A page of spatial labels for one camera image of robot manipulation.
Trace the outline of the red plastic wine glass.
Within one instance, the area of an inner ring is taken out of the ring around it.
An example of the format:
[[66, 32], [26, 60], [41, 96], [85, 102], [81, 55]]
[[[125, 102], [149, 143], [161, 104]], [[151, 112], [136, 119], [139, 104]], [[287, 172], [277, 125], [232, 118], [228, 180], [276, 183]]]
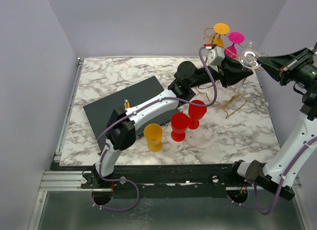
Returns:
[[189, 117], [184, 113], [176, 113], [171, 119], [171, 138], [176, 142], [181, 142], [186, 137], [186, 130], [189, 126]]

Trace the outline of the yellow plastic wine glass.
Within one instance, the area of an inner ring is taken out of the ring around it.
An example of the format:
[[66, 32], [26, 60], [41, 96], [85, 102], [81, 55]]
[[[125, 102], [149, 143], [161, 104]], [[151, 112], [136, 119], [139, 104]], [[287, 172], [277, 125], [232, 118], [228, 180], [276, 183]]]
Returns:
[[150, 151], [159, 152], [162, 149], [163, 129], [160, 125], [148, 124], [144, 129], [144, 137]]

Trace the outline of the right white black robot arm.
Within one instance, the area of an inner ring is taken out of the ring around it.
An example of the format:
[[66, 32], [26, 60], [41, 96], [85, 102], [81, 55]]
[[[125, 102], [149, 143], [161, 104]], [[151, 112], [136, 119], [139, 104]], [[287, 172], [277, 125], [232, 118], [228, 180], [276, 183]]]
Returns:
[[248, 180], [286, 200], [295, 196], [294, 180], [317, 148], [317, 68], [313, 61], [316, 54], [316, 49], [304, 48], [275, 57], [262, 57], [251, 49], [239, 55], [245, 68], [261, 66], [281, 86], [295, 82], [306, 92], [302, 95], [298, 121], [280, 151], [266, 164], [257, 160], [235, 162], [228, 173], [231, 185], [240, 186]]

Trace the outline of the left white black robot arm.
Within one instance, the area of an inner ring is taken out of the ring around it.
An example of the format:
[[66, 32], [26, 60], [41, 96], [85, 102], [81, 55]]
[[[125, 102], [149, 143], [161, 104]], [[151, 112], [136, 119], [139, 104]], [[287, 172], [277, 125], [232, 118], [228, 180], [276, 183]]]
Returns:
[[205, 65], [197, 68], [192, 62], [184, 61], [177, 67], [174, 81], [160, 94], [137, 106], [124, 110], [113, 110], [106, 129], [97, 138], [104, 149], [94, 165], [93, 183], [99, 188], [109, 184], [110, 175], [122, 151], [136, 141], [136, 131], [153, 118], [184, 104], [191, 104], [194, 87], [221, 81], [223, 87], [234, 85], [251, 76], [253, 72], [239, 62], [225, 57], [217, 70]]

